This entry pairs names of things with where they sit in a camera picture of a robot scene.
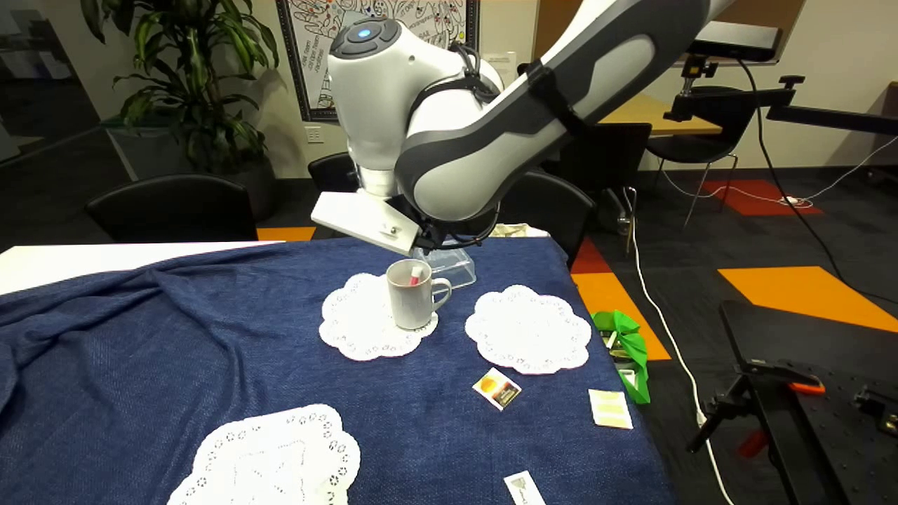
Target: small box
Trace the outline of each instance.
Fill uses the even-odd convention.
[[[477,285],[474,261],[466,251],[432,251],[428,252],[432,279],[447,279],[452,290]]]

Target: white doily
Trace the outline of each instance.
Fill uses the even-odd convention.
[[[380,356],[404,356],[438,328],[438,314],[418,332],[395,328],[387,282],[380,275],[353,275],[324,303],[320,341],[353,362]]]
[[[588,365],[592,327],[561,299],[509,288],[477,300],[466,334],[485,362],[536,377]]]
[[[346,505],[359,445],[330,404],[245,419],[213,431],[168,505]]]

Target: picture frame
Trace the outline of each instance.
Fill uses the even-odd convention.
[[[327,62],[341,28],[390,17],[432,45],[464,42],[471,52],[480,35],[480,0],[278,0],[278,17],[303,122],[320,123],[338,123]]]

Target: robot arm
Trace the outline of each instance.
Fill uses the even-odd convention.
[[[492,67],[480,91],[464,91],[450,86],[471,86],[464,56],[390,21],[351,25],[331,45],[330,77],[363,191],[324,195],[311,220],[395,252],[435,244],[432,230],[489,217],[567,135],[666,73],[724,7],[585,0],[543,62],[489,105]]]

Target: black cable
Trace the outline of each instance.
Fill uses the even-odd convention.
[[[755,77],[752,77],[752,70],[749,70],[749,64],[748,64],[745,60],[736,60],[736,62],[739,62],[739,67],[748,73],[748,79],[749,79],[749,86],[752,86],[755,116],[759,116],[759,146],[762,146],[762,154],[763,154],[763,163],[766,163],[766,173],[770,173],[771,184],[777,187],[784,203],[786,203],[788,212],[797,217],[797,222],[815,236],[815,241],[821,244],[821,251],[822,251],[822,257],[829,259],[829,264],[832,264],[832,271],[837,272],[837,279],[850,288],[850,282],[846,279],[846,272],[842,272],[835,251],[832,251],[832,247],[826,244],[826,240],[815,230],[815,226],[805,220],[805,213],[797,212],[795,203],[788,199],[788,195],[786,195],[786,189],[784,189],[784,181],[780,181],[780,174],[774,173],[774,163],[771,163],[770,149],[766,149],[763,112],[762,112],[762,102],[759,102],[759,81],[755,81]],[[857,290],[857,293],[898,306],[898,300],[894,300],[894,299],[884,299],[884,296],[875,296],[875,293],[864,293],[864,290]]]

